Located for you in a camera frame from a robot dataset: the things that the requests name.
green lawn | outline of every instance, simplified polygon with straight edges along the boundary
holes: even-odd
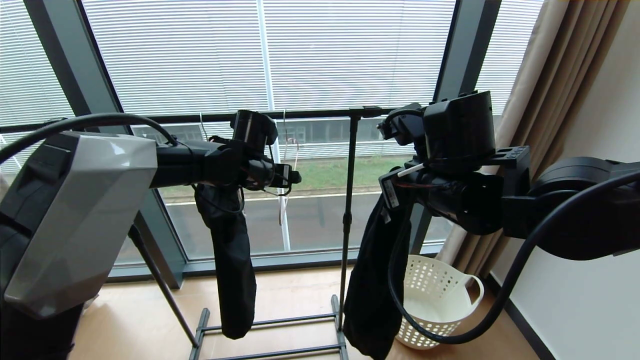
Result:
[[[386,174],[392,167],[401,166],[409,160],[409,156],[362,156],[355,160],[353,186],[378,186],[378,178]],[[347,160],[323,159],[301,160],[297,170],[302,176],[302,183],[294,186],[294,190],[318,190],[325,188],[343,188],[347,185]],[[192,197],[193,190],[189,186],[174,186],[159,189],[164,197]]]

laundry basket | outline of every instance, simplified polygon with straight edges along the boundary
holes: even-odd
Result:
[[[480,286],[480,295],[471,303],[466,284],[469,279]],[[409,255],[404,275],[404,309],[423,328],[448,336],[473,313],[484,295],[484,286],[473,275],[424,256]],[[396,338],[416,349],[433,348],[439,343],[424,337],[403,317]]]

baseboard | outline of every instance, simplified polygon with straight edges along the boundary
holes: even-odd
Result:
[[[489,291],[493,293],[494,296],[497,296],[501,286],[493,278],[493,275],[489,274],[489,276],[484,279],[484,284],[489,289]],[[520,310],[518,310],[518,308],[512,303],[511,299],[507,301],[507,304],[504,306],[504,310],[516,324],[522,335],[524,335],[524,338],[527,340],[531,348],[536,352],[536,355],[538,355],[541,360],[556,360],[545,343],[542,342],[538,334],[536,334],[531,325],[529,325],[524,316],[522,316]]]

wooden floor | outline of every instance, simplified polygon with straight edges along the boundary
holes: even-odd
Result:
[[[255,320],[305,316],[332,311],[330,297],[340,288],[339,269],[294,270],[261,273]],[[203,307],[211,310],[209,325],[220,324],[216,279],[196,278],[174,292],[192,329]],[[485,295],[476,313],[460,325],[473,327],[493,301]],[[336,343],[333,322],[251,330],[243,339],[219,334],[205,337],[201,359],[228,357],[288,348]],[[187,359],[191,345],[154,282],[105,285],[83,315],[71,360]],[[337,354],[306,355],[315,360],[338,359]],[[350,359],[368,359],[349,347]],[[480,338],[463,345],[439,345],[417,351],[396,342],[389,359],[537,359],[511,319],[502,314]]]

black garment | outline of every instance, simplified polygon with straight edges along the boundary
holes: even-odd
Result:
[[[255,311],[255,272],[246,220],[242,213],[230,214],[212,205],[238,209],[237,191],[202,184],[196,189],[196,205],[213,240],[222,333],[228,338],[239,339],[251,329]]]
[[[344,303],[344,334],[363,355],[376,360],[387,357],[402,322],[402,315],[389,293],[387,272],[391,251],[398,234],[402,233],[401,250],[394,266],[394,288],[402,301],[411,233],[411,223],[407,222],[403,230],[403,222],[410,215],[407,211],[412,210],[412,205],[387,212],[383,197],[378,199],[351,272]]]

